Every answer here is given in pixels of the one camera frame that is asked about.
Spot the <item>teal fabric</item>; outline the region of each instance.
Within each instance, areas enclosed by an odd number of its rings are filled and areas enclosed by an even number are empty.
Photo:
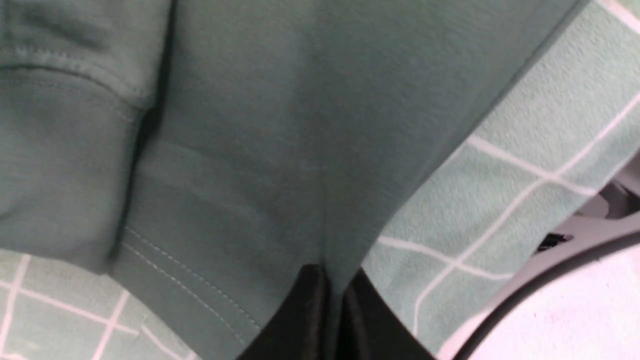
[[[584,3],[5,3],[0,241],[110,259],[203,359],[237,356],[320,263],[330,354],[384,225]]]
[[[587,6],[371,249],[367,275],[434,354],[640,147],[640,1],[621,4]]]

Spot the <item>checkered blanket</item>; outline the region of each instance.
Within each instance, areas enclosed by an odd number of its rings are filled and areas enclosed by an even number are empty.
[[[364,268],[430,351],[640,146],[640,0],[589,5],[394,217]],[[194,360],[108,277],[0,253],[0,357]]]

